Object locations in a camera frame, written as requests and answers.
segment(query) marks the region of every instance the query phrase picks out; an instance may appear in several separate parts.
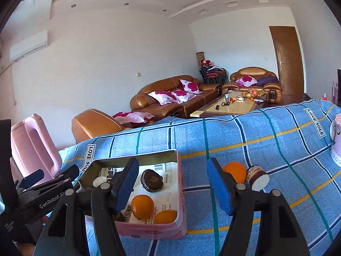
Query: yellow stripe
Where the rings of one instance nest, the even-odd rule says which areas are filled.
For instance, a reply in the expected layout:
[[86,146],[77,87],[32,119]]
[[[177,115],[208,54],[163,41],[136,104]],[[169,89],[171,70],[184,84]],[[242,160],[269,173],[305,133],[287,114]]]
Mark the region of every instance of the yellow stripe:
[[75,160],[81,160],[81,161],[83,161],[84,158],[72,158],[71,160],[65,161],[65,163],[72,162],[72,161],[75,161]]
[[[325,186],[327,186],[328,184],[331,183],[331,181],[333,181],[336,177],[338,177],[341,174],[341,170],[339,170],[331,179],[325,181],[323,184],[317,186],[315,189],[313,189],[311,191],[312,194],[317,193],[320,189],[323,189]],[[293,203],[291,203],[289,206],[290,208],[293,208],[299,204],[301,204],[303,201],[307,200],[308,198],[310,198],[309,195],[305,195],[302,198],[294,201]],[[252,222],[252,224],[258,223],[260,222],[260,218],[255,218]],[[222,226],[219,227],[219,232],[222,231],[228,231],[230,227],[229,226]],[[213,233],[213,228],[209,228],[209,229],[197,229],[197,230],[188,230],[187,234],[192,235],[192,234],[209,234],[209,233]]]
[[[322,120],[324,120],[327,117],[327,115],[332,110],[333,106],[334,106],[334,104],[328,109],[327,114],[325,116],[321,117],[319,119],[319,121],[322,121]],[[292,133],[292,132],[297,131],[299,129],[302,129],[302,128],[308,126],[308,125],[311,125],[312,123],[313,123],[312,121],[309,121],[309,122],[299,126],[298,128],[295,127],[295,128],[283,131],[283,132],[279,132],[276,135],[277,136],[281,136],[281,135],[284,135],[284,134],[289,134],[289,133]],[[228,145],[228,146],[224,146],[224,147],[220,147],[220,148],[211,149],[211,150],[209,150],[209,153],[220,152],[220,151],[224,151],[224,150],[228,150],[228,149],[232,149],[232,148],[236,148],[236,147],[241,147],[243,145],[249,145],[249,144],[261,142],[261,141],[264,141],[264,140],[268,140],[270,138],[274,138],[274,135],[272,134],[272,135],[269,135],[267,137],[257,138],[255,140],[247,141],[245,143],[236,143],[236,144],[233,144],[233,145]],[[195,156],[204,155],[204,154],[206,154],[206,151],[196,152],[196,153],[192,153],[192,154],[188,154],[188,155],[183,155],[183,156],[181,156],[181,159],[187,159],[187,158],[190,158],[190,157],[195,157]]]

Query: coffee table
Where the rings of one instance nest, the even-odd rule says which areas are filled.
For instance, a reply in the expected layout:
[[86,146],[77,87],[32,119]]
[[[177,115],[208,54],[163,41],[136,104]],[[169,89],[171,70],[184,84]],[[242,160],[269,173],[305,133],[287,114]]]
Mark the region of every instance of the coffee table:
[[[230,97],[241,96],[241,91],[229,91]],[[230,103],[229,106],[222,106],[222,102],[225,101],[225,95],[221,95],[218,98],[214,99],[212,102],[207,105],[201,107],[194,113],[191,113],[191,117],[202,118],[202,117],[212,117],[212,116],[221,116],[221,115],[243,115],[254,109],[261,109],[267,107],[266,95],[263,95],[261,98],[264,99],[263,103],[259,105],[255,101],[251,101],[250,99],[244,99],[243,103]]]

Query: metal screw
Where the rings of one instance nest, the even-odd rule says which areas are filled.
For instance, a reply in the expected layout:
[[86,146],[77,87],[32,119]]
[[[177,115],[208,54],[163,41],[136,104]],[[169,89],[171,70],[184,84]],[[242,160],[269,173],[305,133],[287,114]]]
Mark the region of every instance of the metal screw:
[[238,183],[237,185],[236,185],[236,187],[237,187],[237,189],[239,189],[239,190],[244,190],[244,189],[246,189],[246,186],[244,185],[244,184],[242,184],[242,183]]
[[73,195],[73,193],[74,193],[73,189],[67,189],[65,191],[65,195],[67,195],[67,196],[71,196],[71,195]]
[[272,191],[272,194],[273,194],[274,196],[281,196],[281,192],[280,192],[279,190],[277,190],[277,189],[274,189],[274,190]]
[[101,189],[108,189],[110,188],[110,184],[108,182],[101,184]]

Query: newspaper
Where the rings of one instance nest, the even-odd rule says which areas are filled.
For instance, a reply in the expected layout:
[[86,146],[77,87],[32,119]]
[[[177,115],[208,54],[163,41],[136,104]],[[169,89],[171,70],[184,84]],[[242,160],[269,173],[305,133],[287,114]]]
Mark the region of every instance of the newspaper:
[[[105,176],[110,180],[116,172],[120,172],[123,169],[123,167],[103,167],[98,173],[98,176]],[[163,187],[161,190],[157,192],[148,192],[144,189],[141,184],[141,175],[146,169],[154,170],[162,176]],[[131,214],[131,201],[137,195],[148,195],[154,201],[154,213],[148,220],[138,220]],[[168,209],[178,210],[178,164],[176,162],[167,162],[140,166],[134,189],[130,194],[126,209],[122,211],[125,220],[127,221],[129,219],[129,223],[153,224],[155,216],[159,212]]]

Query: blue gripper pad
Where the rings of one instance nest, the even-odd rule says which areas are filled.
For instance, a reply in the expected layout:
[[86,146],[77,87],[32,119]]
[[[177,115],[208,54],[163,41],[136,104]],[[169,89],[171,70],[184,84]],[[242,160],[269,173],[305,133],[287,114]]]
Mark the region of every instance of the blue gripper pad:
[[111,190],[112,195],[116,197],[116,207],[114,209],[116,214],[126,207],[138,174],[139,161],[136,158],[130,158],[117,180],[115,180]]
[[226,214],[232,215],[236,197],[234,190],[236,181],[230,173],[222,170],[216,158],[208,160],[207,175],[213,187],[214,194],[219,201],[219,206]]

